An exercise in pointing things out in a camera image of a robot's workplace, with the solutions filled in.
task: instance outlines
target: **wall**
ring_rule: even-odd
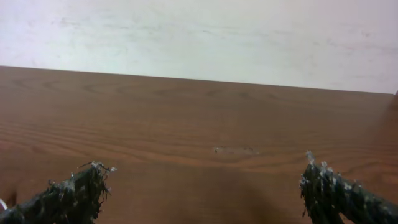
[[[398,90],[397,0],[1,0],[0,65]]]

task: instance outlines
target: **wood grain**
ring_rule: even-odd
[[[0,198],[99,159],[99,224],[310,223],[307,150],[398,203],[397,148],[394,95],[0,67]]]

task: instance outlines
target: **brown wooden surface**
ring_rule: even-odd
[[[398,203],[397,149],[394,95],[0,67],[0,198],[99,159],[99,224],[310,223],[307,150]]]

